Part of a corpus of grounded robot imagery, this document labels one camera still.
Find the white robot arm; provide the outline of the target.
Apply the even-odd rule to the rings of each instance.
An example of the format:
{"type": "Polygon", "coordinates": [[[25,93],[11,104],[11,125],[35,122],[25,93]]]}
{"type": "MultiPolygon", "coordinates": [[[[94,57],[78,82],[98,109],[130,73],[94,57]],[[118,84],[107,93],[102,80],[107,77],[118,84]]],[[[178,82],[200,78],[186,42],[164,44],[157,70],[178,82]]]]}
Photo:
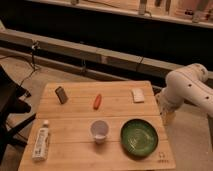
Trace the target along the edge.
{"type": "Polygon", "coordinates": [[[213,88],[205,84],[207,79],[208,70],[202,64],[194,63],[178,68],[166,75],[166,86],[155,97],[165,125],[173,121],[175,111],[185,100],[204,110],[213,150],[213,88]]]}

